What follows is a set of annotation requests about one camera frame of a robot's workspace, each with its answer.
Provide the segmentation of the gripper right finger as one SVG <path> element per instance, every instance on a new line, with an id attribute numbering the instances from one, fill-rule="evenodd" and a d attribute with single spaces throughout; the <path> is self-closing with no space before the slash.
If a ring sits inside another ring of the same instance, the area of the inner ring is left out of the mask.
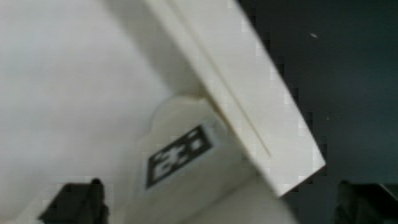
<path id="1" fill-rule="evenodd" d="M 337 185 L 334 224 L 398 224 L 398 184 Z"/>

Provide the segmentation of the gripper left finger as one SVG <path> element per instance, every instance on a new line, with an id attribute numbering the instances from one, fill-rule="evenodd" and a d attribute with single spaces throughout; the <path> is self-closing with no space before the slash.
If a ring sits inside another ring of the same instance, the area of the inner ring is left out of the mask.
<path id="1" fill-rule="evenodd" d="M 62 186 L 37 219 L 42 224 L 108 224 L 104 185 L 99 179 Z"/>

